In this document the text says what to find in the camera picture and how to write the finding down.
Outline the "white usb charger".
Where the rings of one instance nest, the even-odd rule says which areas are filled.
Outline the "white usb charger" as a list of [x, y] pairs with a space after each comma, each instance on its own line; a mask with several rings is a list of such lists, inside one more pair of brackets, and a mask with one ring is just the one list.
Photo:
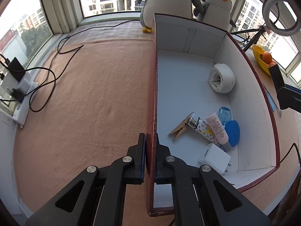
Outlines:
[[230, 155], [214, 143], [210, 143], [206, 146], [205, 152], [201, 155], [198, 162], [201, 165], [209, 165], [219, 174], [223, 174], [228, 167], [231, 167], [230, 159]]

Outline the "white plug-in repellent device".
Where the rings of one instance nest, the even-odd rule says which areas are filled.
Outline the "white plug-in repellent device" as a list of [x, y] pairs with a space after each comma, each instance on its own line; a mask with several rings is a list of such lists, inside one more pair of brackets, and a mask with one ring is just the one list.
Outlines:
[[236, 78], [233, 71], [226, 64], [217, 63], [212, 66], [208, 83], [215, 92], [228, 94], [234, 88]]

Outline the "blue liquid bottle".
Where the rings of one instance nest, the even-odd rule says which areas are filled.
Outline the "blue liquid bottle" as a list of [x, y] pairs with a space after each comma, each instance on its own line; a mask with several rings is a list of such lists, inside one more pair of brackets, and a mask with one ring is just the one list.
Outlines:
[[227, 122], [232, 120], [231, 109], [224, 106], [220, 107], [218, 110], [218, 118], [220, 119], [222, 125], [226, 125]]

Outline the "pink cosmetic tube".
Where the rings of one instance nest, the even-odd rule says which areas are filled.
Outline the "pink cosmetic tube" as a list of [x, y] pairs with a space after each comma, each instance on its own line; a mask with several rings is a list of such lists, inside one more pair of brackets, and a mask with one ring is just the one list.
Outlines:
[[221, 148], [226, 152], [231, 151], [231, 145], [229, 143], [229, 136], [224, 129], [221, 120], [217, 116], [216, 113], [212, 114], [211, 116], [206, 118], [206, 121], [210, 128], [212, 129], [218, 144], [221, 146]]

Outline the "blue round lid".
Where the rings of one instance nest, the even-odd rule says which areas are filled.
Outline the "blue round lid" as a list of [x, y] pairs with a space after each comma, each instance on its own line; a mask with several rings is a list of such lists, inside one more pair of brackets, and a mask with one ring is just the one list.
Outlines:
[[238, 122], [235, 120], [230, 120], [226, 123], [224, 128], [228, 134], [230, 146], [235, 147], [240, 140], [240, 126]]

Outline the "red white cardboard box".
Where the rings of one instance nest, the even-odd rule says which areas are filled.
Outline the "red white cardboard box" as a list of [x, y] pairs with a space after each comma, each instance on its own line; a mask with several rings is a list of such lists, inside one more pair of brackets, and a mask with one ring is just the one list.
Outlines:
[[[154, 182], [158, 143], [188, 165], [200, 166], [206, 138], [192, 129], [175, 141], [168, 135], [191, 112], [205, 120], [222, 106], [231, 109], [240, 140], [230, 151], [231, 167], [223, 176], [236, 189], [249, 190], [273, 174], [280, 165], [274, 114], [257, 72], [232, 36], [192, 19], [155, 14], [153, 37], [146, 134], [149, 215], [173, 206], [171, 187]], [[228, 94], [215, 92], [208, 83], [217, 63], [226, 64], [235, 75], [236, 84]]]

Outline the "patterned white lighter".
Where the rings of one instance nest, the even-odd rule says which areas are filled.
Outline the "patterned white lighter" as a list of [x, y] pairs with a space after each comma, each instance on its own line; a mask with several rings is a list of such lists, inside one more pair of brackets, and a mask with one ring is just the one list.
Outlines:
[[188, 116], [188, 123], [187, 123], [194, 131], [198, 132], [206, 138], [211, 143], [214, 143], [215, 145], [219, 145], [211, 127], [202, 120], [199, 116], [197, 116], [194, 112], [192, 112]]

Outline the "wooden clothespin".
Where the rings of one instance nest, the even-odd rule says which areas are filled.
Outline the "wooden clothespin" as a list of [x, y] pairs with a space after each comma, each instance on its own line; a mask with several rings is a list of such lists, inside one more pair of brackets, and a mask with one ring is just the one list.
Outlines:
[[173, 141], [181, 136], [190, 126], [189, 122], [193, 117], [194, 112], [191, 112], [180, 124], [178, 124], [168, 135], [173, 135]]

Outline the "blue phone stand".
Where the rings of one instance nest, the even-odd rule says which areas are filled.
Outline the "blue phone stand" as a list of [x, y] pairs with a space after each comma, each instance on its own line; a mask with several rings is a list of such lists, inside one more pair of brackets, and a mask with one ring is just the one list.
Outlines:
[[275, 111], [276, 110], [276, 104], [274, 103], [274, 100], [273, 98], [271, 97], [270, 93], [268, 92], [268, 90], [265, 91], [266, 92], [266, 95], [267, 95], [267, 98], [268, 98], [268, 101], [269, 101], [269, 104], [271, 106], [271, 109], [272, 111]]

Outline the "right plush penguin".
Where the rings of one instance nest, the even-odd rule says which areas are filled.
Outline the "right plush penguin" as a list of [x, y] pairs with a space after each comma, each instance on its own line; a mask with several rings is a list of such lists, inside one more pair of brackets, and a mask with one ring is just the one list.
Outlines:
[[193, 15], [200, 22], [210, 24], [225, 31], [229, 31], [229, 26], [236, 27], [231, 19], [232, 1], [231, 0], [202, 0], [204, 12], [194, 8]]

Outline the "left plush penguin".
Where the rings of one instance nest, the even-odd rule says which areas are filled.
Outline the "left plush penguin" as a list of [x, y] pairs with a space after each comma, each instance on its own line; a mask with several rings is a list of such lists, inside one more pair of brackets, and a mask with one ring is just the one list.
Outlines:
[[168, 14], [184, 18], [193, 18], [192, 6], [199, 12], [204, 12], [204, 5], [200, 0], [145, 0], [140, 13], [140, 24], [144, 33], [151, 33], [154, 14]]

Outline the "black plug on strip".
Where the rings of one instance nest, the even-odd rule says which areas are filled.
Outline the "black plug on strip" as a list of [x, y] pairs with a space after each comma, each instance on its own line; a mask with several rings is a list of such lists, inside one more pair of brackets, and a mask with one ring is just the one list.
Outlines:
[[10, 95], [12, 97], [11, 101], [13, 102], [22, 103], [24, 100], [24, 93], [22, 93], [19, 89], [13, 88]]

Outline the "white charger on strip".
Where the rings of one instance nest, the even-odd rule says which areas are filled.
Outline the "white charger on strip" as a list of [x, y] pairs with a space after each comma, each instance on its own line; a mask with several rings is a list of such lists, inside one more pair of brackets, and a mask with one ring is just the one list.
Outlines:
[[22, 78], [22, 80], [19, 82], [19, 84], [17, 85], [17, 89], [22, 93], [22, 94], [26, 94], [27, 91], [29, 90], [29, 88], [31, 87], [32, 84], [32, 80], [31, 79], [26, 79], [26, 78]]

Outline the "checked grey cloth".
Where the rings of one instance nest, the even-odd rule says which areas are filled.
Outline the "checked grey cloth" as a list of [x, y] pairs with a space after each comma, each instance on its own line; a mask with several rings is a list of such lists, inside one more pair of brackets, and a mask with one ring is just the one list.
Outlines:
[[65, 37], [69, 39], [66, 45], [84, 43], [88, 41], [102, 41], [111, 39], [151, 39], [152, 34], [144, 33], [138, 20], [104, 21], [79, 26]]

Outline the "black power adapter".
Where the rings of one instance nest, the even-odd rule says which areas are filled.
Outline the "black power adapter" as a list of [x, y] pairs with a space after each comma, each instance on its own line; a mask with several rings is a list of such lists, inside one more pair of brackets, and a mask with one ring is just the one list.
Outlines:
[[15, 78], [17, 82], [20, 82], [24, 75], [26, 74], [26, 71], [24, 67], [21, 65], [19, 60], [14, 57], [7, 65], [11, 75]]

